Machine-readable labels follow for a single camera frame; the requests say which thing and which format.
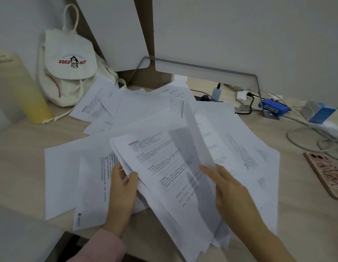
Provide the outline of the person's left hand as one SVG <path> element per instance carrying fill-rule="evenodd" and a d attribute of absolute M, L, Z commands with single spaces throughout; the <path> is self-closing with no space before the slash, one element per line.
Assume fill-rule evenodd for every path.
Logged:
<path fill-rule="evenodd" d="M 130 201 L 126 195 L 126 184 L 128 180 L 120 163 L 117 163 L 112 170 L 110 198 L 109 198 L 109 214 L 118 219 L 129 219 L 135 201 Z"/>

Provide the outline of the person's right hand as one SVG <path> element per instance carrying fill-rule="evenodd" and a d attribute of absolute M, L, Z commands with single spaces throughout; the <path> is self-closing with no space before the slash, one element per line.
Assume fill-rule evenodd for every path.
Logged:
<path fill-rule="evenodd" d="M 216 207 L 228 227 L 238 218 L 261 217 L 247 188 L 223 166 L 217 164 L 216 170 L 223 177 L 220 187 L 216 185 Z"/>

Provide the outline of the stack of printed sheets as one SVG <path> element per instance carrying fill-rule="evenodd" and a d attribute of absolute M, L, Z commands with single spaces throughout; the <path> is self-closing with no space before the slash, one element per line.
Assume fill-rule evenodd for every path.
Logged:
<path fill-rule="evenodd" d="M 138 132 L 110 139 L 125 172 L 137 172 L 138 191 L 187 262 L 210 245 L 228 247 L 231 233 L 215 205 L 215 185 L 186 127 Z"/>

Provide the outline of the single thin printed sheet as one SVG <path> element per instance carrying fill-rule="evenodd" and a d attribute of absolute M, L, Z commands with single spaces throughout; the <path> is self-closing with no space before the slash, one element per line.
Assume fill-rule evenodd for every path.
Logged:
<path fill-rule="evenodd" d="M 184 101 L 183 118 L 186 120 L 188 130 L 192 135 L 200 163 L 210 169 L 216 170 L 215 163 L 209 152 L 208 147 L 204 142 L 190 103 L 186 100 Z"/>

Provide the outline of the person's right forearm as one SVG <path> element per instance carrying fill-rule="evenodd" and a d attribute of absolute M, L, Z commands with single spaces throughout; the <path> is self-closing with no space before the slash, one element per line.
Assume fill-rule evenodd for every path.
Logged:
<path fill-rule="evenodd" d="M 297 262 L 283 242 L 264 224 L 261 217 L 238 218 L 229 225 L 257 262 Z"/>

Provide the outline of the person's left forearm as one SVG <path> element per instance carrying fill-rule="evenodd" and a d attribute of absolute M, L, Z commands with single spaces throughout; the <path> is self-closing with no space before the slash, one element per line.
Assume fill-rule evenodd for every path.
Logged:
<path fill-rule="evenodd" d="M 126 247 L 123 236 L 132 212 L 113 213 L 82 249 L 66 262 L 121 262 Z"/>

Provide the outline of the pile of scattered printed papers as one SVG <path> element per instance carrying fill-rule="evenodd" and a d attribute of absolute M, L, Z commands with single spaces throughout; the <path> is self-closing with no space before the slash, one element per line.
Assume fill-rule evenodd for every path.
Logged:
<path fill-rule="evenodd" d="M 124 92 L 124 88 L 119 89 L 111 82 L 97 78 L 76 110 L 76 115 L 89 109 L 89 106 L 97 110 L 96 115 L 92 115 L 89 120 L 91 124 L 84 131 L 89 136 L 44 150 L 45 220 L 76 207 L 74 193 L 78 176 L 77 151 L 105 143 L 106 138 L 111 136 L 112 125 L 113 129 L 121 125 L 120 119 L 114 119 L 116 113 L 120 114 L 119 106 Z M 212 158 L 225 168 L 230 167 L 231 172 L 238 173 L 237 166 L 241 168 L 245 165 L 245 171 L 254 176 L 259 186 L 265 189 L 268 199 L 265 202 L 255 201 L 255 204 L 260 207 L 265 224 L 277 233 L 280 153 L 259 140 L 237 114 L 232 117 L 231 102 L 218 106 L 194 100 L 190 105 L 196 111 L 206 109 L 210 122 L 219 132 L 219 137 L 214 137 L 213 130 L 210 130 L 210 135 L 207 132 L 207 137 L 211 136 L 221 142 L 213 142 L 209 149 L 220 149 L 227 157 L 212 154 Z"/>

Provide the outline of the light blue plug adapter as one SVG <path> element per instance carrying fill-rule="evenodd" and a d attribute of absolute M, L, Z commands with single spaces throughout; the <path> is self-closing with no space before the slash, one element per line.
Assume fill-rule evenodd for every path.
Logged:
<path fill-rule="evenodd" d="M 213 92 L 211 94 L 211 100 L 214 102 L 221 102 L 219 100 L 221 92 L 222 92 L 221 83 L 218 83 L 218 85 L 213 89 Z"/>

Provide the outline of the blue stapler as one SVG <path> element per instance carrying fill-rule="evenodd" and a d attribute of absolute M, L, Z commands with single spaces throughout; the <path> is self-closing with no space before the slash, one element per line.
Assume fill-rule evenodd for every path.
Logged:
<path fill-rule="evenodd" d="M 262 100 L 263 109 L 276 114 L 277 116 L 283 116 L 291 111 L 291 108 L 285 104 L 274 101 L 272 99 Z"/>

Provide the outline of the brown cardboard panel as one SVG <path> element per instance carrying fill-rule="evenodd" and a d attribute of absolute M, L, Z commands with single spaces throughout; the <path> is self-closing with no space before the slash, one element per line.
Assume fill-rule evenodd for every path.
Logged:
<path fill-rule="evenodd" d="M 79 35 L 92 42 L 95 52 L 105 60 L 76 0 L 65 0 L 67 4 L 74 4 L 79 10 L 79 22 L 76 31 Z M 136 11 L 140 20 L 149 56 L 155 56 L 154 51 L 154 24 L 153 24 L 153 0 L 134 0 Z M 126 81 L 127 85 L 135 85 L 156 89 L 172 82 L 172 74 L 163 73 L 155 69 L 155 62 L 145 60 L 128 84 L 134 70 L 117 72 L 119 77 Z"/>

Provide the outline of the phone in pink patterned case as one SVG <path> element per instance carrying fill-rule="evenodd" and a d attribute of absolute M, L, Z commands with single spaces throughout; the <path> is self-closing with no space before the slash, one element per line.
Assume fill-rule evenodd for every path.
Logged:
<path fill-rule="evenodd" d="M 331 157 L 313 152 L 304 152 L 303 156 L 324 186 L 327 193 L 338 200 L 338 167 Z"/>

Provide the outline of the grey flat board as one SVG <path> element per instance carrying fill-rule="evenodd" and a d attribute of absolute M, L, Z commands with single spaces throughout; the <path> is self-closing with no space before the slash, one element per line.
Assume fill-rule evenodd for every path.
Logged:
<path fill-rule="evenodd" d="M 45 262 L 64 231 L 0 207 L 0 262 Z"/>

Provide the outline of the blue and grey box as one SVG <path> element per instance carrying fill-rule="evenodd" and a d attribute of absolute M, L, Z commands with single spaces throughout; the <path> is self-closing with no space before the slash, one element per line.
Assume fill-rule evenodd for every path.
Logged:
<path fill-rule="evenodd" d="M 323 124 L 336 110 L 324 103 L 309 100 L 300 107 L 299 112 L 308 122 Z"/>

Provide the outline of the white power strip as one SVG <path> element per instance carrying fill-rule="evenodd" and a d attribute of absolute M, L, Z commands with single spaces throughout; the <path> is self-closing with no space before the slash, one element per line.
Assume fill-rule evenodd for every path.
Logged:
<path fill-rule="evenodd" d="M 301 117 L 303 119 L 303 121 L 306 121 L 306 123 L 305 123 L 306 125 L 324 130 L 324 131 L 328 132 L 329 134 L 333 135 L 333 137 L 338 140 L 338 127 L 335 123 L 328 121 L 328 119 L 323 124 L 310 123 L 299 112 L 299 109 L 303 104 L 298 105 L 298 106 L 296 106 L 296 105 L 290 106 L 283 100 L 282 96 L 274 95 L 274 94 L 271 94 L 271 93 L 268 94 L 268 98 L 289 106 L 291 108 L 291 111 L 289 111 L 289 112 L 293 112 L 298 117 Z"/>

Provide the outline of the yellow water bottle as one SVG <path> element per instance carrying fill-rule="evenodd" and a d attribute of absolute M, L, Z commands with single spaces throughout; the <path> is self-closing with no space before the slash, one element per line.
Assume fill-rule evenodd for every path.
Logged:
<path fill-rule="evenodd" d="M 48 123 L 54 119 L 41 90 L 16 53 L 0 52 L 0 77 L 33 124 Z"/>

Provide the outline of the white rectangular board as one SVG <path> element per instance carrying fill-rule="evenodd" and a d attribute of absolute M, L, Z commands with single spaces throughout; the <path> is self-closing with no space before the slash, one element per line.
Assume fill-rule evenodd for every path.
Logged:
<path fill-rule="evenodd" d="M 76 0 L 111 69 L 134 70 L 149 56 L 134 0 Z"/>

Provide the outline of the white canvas drawstring backpack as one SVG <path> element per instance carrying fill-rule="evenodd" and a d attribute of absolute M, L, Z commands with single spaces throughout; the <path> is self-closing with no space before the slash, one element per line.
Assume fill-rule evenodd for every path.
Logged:
<path fill-rule="evenodd" d="M 79 10 L 74 4 L 64 8 L 62 29 L 45 31 L 39 48 L 39 81 L 46 97 L 57 106 L 72 107 L 80 102 L 96 81 L 97 75 L 116 87 L 127 88 L 93 48 L 88 39 L 77 34 Z"/>

